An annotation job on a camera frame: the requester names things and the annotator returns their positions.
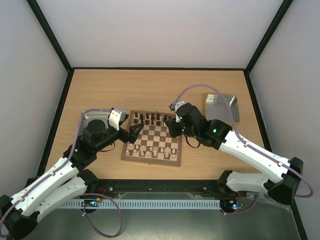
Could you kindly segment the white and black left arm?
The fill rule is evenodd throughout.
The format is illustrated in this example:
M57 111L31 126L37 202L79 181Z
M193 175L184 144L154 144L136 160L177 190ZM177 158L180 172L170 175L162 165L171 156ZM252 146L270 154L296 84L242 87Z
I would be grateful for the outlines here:
M139 123L125 130L120 122L91 120L53 167L20 192L1 196L1 226L13 239L25 238L48 213L89 193L98 179L87 166L97 159L98 152L117 140L134 143L143 127Z

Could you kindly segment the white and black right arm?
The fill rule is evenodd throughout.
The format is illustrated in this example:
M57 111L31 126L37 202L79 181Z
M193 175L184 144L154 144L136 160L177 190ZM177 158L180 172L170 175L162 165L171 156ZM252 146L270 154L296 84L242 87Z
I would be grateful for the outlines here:
M218 191L229 196L233 192L266 194L276 202L291 205L296 196L303 161L276 155L247 140L227 123L208 120L199 109L184 101L169 106L175 117L166 120L172 138L194 138L198 145L233 155L259 170L259 173L239 173L225 170L218 182Z

